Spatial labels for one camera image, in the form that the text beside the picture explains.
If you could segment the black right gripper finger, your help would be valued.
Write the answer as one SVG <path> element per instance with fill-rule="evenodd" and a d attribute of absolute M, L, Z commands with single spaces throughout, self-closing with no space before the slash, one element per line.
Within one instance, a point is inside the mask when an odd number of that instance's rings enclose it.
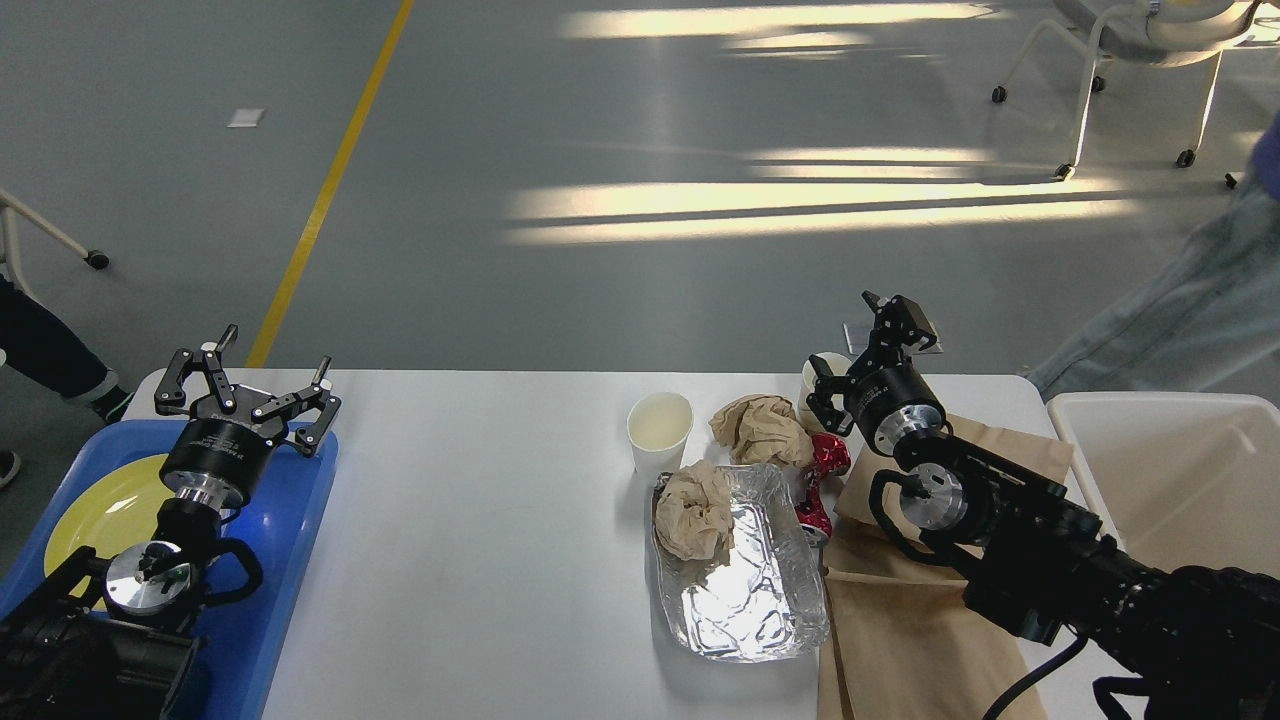
<path fill-rule="evenodd" d="M 906 366 L 918 354 L 940 354 L 938 333 L 914 300 L 902 295 L 883 299 L 869 290 L 861 299 L 874 316 L 861 352 L 863 369 Z"/>
<path fill-rule="evenodd" d="M 844 396 L 835 391 L 819 391 L 818 370 L 810 356 L 806 360 L 806 429 L 810 433 L 826 432 L 849 437 L 851 420 L 844 406 Z"/>

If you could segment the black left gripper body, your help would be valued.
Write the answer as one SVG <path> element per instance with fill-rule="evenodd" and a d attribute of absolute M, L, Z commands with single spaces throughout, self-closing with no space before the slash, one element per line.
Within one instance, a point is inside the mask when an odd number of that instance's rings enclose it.
<path fill-rule="evenodd" d="M 160 482 L 174 495 L 218 509 L 242 509 L 259 487 L 276 441 L 223 419 L 188 421 L 160 469 Z"/>

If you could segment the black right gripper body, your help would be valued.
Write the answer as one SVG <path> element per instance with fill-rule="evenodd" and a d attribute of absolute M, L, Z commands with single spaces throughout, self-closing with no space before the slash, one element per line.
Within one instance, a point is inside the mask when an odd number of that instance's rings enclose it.
<path fill-rule="evenodd" d="M 946 411 L 914 365 L 905 363 L 881 369 L 856 365 L 846 372 L 851 388 L 844 393 L 844 409 L 870 450 L 892 456 L 906 436 L 940 430 Z"/>

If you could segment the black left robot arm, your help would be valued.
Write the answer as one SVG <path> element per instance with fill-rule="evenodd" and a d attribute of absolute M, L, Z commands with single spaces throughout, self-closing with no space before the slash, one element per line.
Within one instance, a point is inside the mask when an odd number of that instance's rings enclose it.
<path fill-rule="evenodd" d="M 340 398 L 323 357 L 300 389 L 233 382 L 238 329 L 178 348 L 152 420 L 95 436 L 3 583 L 5 719 L 257 719 L 337 474 Z M 42 552 L 96 471 L 159 448 L 154 529 L 115 553 Z"/>

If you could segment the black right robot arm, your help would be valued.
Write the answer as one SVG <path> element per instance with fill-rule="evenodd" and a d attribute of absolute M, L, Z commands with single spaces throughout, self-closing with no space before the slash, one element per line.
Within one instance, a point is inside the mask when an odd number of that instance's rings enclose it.
<path fill-rule="evenodd" d="M 872 452 L 893 460 L 870 480 L 877 527 L 911 561 L 957 571 L 965 606 L 1009 634 L 1041 644 L 1064 626 L 1074 634 L 987 717 L 1094 642 L 1128 670 L 1092 684 L 1108 719 L 1126 717 L 1120 696 L 1146 698 L 1148 719 L 1275 719 L 1277 580 L 1135 561 L 1061 484 L 954 432 L 913 365 L 938 341 L 915 301 L 861 299 L 874 316 L 867 346 L 841 373 L 812 355 L 806 404 L 826 430 L 859 430 Z"/>

